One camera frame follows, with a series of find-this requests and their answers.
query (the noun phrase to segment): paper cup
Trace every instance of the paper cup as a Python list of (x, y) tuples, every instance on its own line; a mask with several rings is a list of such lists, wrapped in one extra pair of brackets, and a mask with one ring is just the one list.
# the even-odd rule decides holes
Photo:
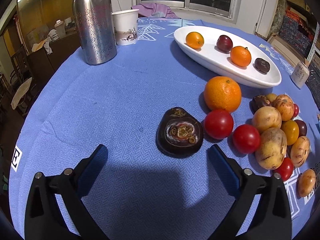
[(134, 9), (112, 13), (115, 39), (118, 45), (129, 45), (137, 42), (138, 11), (139, 9)]

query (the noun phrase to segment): window frame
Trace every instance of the window frame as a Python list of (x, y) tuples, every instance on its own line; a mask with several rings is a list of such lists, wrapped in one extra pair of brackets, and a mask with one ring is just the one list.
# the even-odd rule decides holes
[(170, 0), (136, 0), (139, 3), (162, 3), (170, 7), (177, 7), (181, 9), (196, 10), (204, 13), (222, 16), (226, 19), (236, 20), (238, 17), (241, 0), (231, 0), (229, 11), (224, 11), (215, 7), (206, 6), (202, 4), (190, 3), (190, 0), (184, 1), (170, 1)]

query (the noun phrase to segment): round table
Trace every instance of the round table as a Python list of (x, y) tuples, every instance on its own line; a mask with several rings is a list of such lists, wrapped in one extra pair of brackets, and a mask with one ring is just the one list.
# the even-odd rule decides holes
[[(108, 148), (108, 161), (89, 194), (82, 198), (91, 216), (112, 240), (207, 239), (230, 209), (228, 196), (207, 159), (214, 141), (185, 159), (160, 153), (155, 135), (169, 108), (179, 106), (202, 121), (209, 109), (203, 99), (206, 82), (216, 76), (185, 55), (173, 38), (182, 26), (204, 25), (234, 33), (259, 47), (275, 62), (282, 82), (272, 89), (241, 86), (242, 101), (232, 114), (234, 127), (252, 118), (249, 101), (259, 94), (288, 94), (308, 125), (312, 151), (305, 164), (285, 183), (292, 209), (292, 236), (308, 220), (315, 197), (296, 196), (299, 173), (318, 163), (320, 134), (317, 107), (306, 85), (290, 80), (293, 68), (257, 36), (201, 20), (139, 18), (138, 42), (117, 47), (117, 56), (102, 65), (84, 62), (77, 49), (45, 86), (29, 112), (12, 159), (9, 198), (15, 229), (24, 236), (25, 208), (34, 174), (60, 174), (91, 155), (99, 144)], [(241, 155), (229, 139), (219, 146), (242, 168), (270, 175), (254, 155)], [(57, 201), (68, 228), (77, 232), (60, 195)], [(245, 232), (259, 201), (256, 196), (239, 231)]]

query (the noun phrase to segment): metal water bottle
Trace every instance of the metal water bottle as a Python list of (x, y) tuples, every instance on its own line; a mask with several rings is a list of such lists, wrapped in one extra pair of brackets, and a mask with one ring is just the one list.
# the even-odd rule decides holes
[(116, 56), (111, 0), (73, 0), (73, 15), (84, 58), (89, 65)]

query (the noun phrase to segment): orange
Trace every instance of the orange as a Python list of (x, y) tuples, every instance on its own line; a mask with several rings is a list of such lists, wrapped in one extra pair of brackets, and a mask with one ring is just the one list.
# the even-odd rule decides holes
[(236, 46), (230, 51), (230, 57), (234, 64), (239, 67), (247, 67), (251, 62), (251, 53), (248, 48)]
[(214, 77), (204, 88), (204, 101), (211, 109), (236, 111), (241, 103), (241, 89), (237, 82), (228, 77)]
[(186, 36), (186, 44), (193, 49), (199, 49), (204, 44), (204, 38), (200, 33), (191, 32)]

